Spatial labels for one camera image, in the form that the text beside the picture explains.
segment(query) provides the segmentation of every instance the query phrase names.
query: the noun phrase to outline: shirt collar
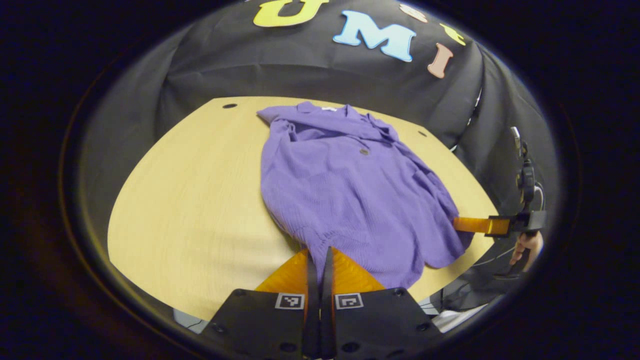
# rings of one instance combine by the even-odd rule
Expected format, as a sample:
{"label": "shirt collar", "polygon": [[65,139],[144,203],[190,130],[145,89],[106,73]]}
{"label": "shirt collar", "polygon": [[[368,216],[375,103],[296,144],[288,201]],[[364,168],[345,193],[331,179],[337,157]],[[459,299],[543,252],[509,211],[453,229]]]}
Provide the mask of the shirt collar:
{"label": "shirt collar", "polygon": [[297,105],[296,109],[299,113],[314,113],[317,111],[321,111],[328,115],[335,115],[338,117],[347,117],[350,119],[360,119],[361,114],[359,114],[351,105],[345,105],[339,108],[337,111],[323,111],[322,108],[313,105],[310,101],[305,101]]}

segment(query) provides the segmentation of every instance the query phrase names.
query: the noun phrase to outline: yellow letter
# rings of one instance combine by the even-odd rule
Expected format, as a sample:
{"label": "yellow letter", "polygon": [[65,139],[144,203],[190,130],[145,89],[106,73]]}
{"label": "yellow letter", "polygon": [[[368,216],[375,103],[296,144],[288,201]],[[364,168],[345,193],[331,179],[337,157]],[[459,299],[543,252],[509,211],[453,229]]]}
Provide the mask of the yellow letter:
{"label": "yellow letter", "polygon": [[449,26],[446,26],[445,24],[440,24],[440,25],[442,25],[442,27],[444,28],[444,32],[446,32],[447,35],[449,35],[449,37],[451,37],[453,40],[457,41],[459,44],[462,44],[462,45],[466,46],[465,42],[462,41],[462,40],[464,40],[464,38],[462,36],[460,36],[460,34],[458,34],[455,30],[453,30]]}
{"label": "yellow letter", "polygon": [[436,47],[438,48],[438,53],[436,54],[436,58],[433,59],[433,63],[427,66],[427,70],[429,70],[429,72],[436,78],[443,79],[444,68],[447,66],[449,59],[453,57],[453,53],[439,42],[436,43]]}
{"label": "yellow letter", "polygon": [[299,13],[293,16],[278,16],[282,7],[291,1],[292,0],[275,0],[260,5],[260,11],[255,14],[253,23],[264,28],[302,24],[316,16],[320,5],[329,2],[329,0],[300,0],[305,4]]}

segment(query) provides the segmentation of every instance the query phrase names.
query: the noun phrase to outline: blue letter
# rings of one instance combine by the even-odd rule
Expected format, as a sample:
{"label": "blue letter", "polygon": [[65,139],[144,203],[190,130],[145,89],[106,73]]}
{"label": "blue letter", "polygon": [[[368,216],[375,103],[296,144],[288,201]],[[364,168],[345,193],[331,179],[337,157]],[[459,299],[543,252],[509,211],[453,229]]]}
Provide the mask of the blue letter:
{"label": "blue letter", "polygon": [[360,32],[369,49],[388,40],[387,44],[380,49],[383,53],[407,62],[412,60],[409,54],[409,45],[415,36],[415,32],[412,30],[397,24],[380,29],[373,22],[373,19],[365,13],[344,10],[342,14],[347,17],[347,22],[344,24],[342,34],[334,36],[333,41],[358,46],[360,45],[358,32]]}

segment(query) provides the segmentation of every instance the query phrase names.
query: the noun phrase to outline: black fabric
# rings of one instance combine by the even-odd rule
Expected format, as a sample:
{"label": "black fabric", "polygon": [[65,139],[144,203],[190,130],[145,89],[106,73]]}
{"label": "black fabric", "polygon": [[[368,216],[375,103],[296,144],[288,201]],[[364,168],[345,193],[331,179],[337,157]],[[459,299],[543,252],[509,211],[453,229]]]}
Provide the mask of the black fabric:
{"label": "black fabric", "polygon": [[[472,39],[465,35],[463,46],[445,34],[443,20],[428,15],[424,24],[393,1],[331,1],[304,24],[261,28],[253,18],[265,2],[230,6],[189,30],[166,75],[156,136],[212,98],[262,95],[348,103],[423,125],[446,146],[454,145],[480,91],[482,59]],[[285,6],[283,16],[297,8]],[[414,30],[412,62],[364,43],[335,43],[346,21],[343,10],[370,15],[379,28],[399,24]],[[444,79],[427,71],[436,43],[454,53]]]}

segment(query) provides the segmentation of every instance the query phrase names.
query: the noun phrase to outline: shirt sleeve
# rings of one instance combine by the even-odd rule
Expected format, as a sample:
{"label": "shirt sleeve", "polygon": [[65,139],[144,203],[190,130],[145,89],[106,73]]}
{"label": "shirt sleeve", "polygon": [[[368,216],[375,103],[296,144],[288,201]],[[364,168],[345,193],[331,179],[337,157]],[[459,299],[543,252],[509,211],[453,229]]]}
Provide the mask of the shirt sleeve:
{"label": "shirt sleeve", "polygon": [[279,117],[291,113],[292,109],[292,106],[271,106],[258,111],[258,116],[270,124]]}

